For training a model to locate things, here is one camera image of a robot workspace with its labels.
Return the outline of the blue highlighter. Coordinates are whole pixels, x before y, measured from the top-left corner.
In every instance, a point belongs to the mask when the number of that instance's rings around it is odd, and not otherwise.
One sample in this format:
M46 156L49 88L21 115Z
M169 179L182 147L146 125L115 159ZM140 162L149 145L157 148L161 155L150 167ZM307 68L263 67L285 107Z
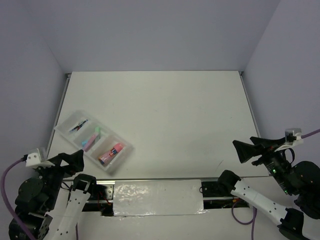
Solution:
M85 148L86 145L88 144L88 142L89 142L89 140L83 141L83 142L82 142L82 148Z

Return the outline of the green highlighter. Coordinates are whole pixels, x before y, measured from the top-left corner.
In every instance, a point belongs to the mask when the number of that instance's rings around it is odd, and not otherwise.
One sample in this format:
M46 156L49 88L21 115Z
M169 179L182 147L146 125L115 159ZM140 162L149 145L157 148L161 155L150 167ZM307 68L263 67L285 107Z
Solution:
M101 129L100 129L99 126L97 126L97 127L95 128L94 133L95 133L95 135L96 135L97 137L100 135Z

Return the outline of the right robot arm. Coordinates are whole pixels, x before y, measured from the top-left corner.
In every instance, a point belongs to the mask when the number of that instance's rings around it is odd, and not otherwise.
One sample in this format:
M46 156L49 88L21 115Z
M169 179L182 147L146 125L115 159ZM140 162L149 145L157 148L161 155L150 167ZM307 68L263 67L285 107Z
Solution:
M289 240L320 238L320 168L311 161L293 165L286 157L286 151L293 153L293 148L302 144L304 138L297 133L281 139L251 137L251 144L233 141L239 161L245 163L256 157L252 165L265 166L284 194L296 196L295 207L267 197L231 170L224 170L217 180L221 195L231 194L244 200L269 218Z

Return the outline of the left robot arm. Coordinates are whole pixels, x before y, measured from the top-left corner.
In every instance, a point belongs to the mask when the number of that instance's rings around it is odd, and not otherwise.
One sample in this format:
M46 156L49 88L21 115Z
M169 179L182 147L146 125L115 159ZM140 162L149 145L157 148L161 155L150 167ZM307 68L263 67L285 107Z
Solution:
M7 207L13 217L8 234L11 240L43 240L50 232L53 220L48 213L54 210L65 178L74 177L69 191L65 211L60 223L53 230L54 240L68 240L77 232L78 220L88 200L97 196L97 180L83 174L84 151L72 154L59 153L44 159L36 149L20 159L27 168L34 169L37 177L25 180L18 189L15 208Z

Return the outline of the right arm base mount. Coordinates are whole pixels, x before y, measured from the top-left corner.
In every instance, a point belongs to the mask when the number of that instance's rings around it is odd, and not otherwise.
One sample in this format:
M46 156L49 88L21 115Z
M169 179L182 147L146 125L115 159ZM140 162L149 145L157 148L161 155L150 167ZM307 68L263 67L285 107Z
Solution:
M202 194L205 210L231 209L236 203L236 208L249 208L249 204L239 197L224 192L218 185L216 178L200 179L199 192Z

